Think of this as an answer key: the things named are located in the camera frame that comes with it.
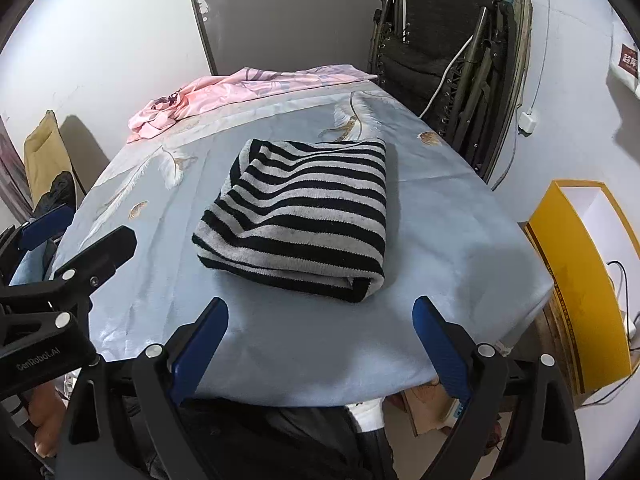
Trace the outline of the left hand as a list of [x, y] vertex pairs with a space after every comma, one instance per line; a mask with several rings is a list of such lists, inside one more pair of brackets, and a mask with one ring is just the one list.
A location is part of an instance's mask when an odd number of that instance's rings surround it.
[[28, 414], [30, 422], [36, 427], [36, 453], [42, 458], [55, 456], [66, 415], [66, 404], [58, 394], [54, 382], [46, 382], [32, 390]]

